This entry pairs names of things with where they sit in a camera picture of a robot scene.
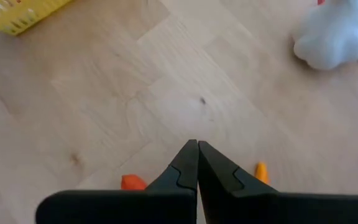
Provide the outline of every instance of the wood grain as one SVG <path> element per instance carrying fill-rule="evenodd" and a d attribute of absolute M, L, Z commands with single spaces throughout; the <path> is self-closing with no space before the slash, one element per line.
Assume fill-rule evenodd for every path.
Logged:
<path fill-rule="evenodd" d="M 265 161 L 278 190 L 358 194 L 358 62 L 291 52 L 312 5 L 83 0 L 0 34 L 0 223 L 59 190 L 151 182 L 188 139 Z"/>

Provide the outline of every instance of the yellow plastic basket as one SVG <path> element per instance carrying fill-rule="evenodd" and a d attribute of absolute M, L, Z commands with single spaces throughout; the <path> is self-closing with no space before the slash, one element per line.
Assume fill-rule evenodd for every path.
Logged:
<path fill-rule="evenodd" d="M 17 35 L 71 0 L 0 0 L 0 31 Z"/>

